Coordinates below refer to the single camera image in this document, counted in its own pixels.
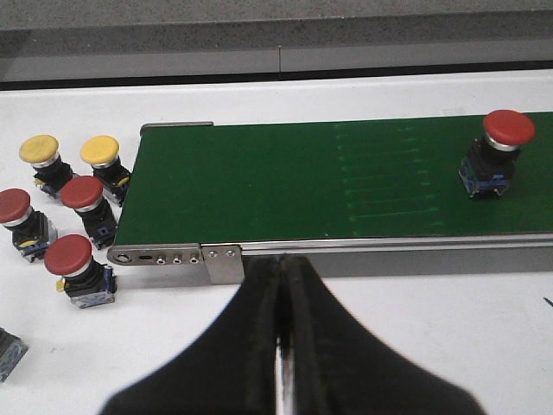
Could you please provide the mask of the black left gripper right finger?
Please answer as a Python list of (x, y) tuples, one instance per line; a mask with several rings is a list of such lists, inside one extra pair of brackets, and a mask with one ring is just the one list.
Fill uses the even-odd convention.
[(365, 329), (311, 263), (281, 262), (289, 302), (296, 414), (481, 414), (476, 399)]

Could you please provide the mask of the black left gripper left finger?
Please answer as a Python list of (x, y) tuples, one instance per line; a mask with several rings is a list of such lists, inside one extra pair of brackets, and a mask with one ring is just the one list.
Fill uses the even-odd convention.
[(235, 296), (206, 331), (151, 375), (113, 395), (104, 414), (273, 414), (277, 260), (246, 265)]

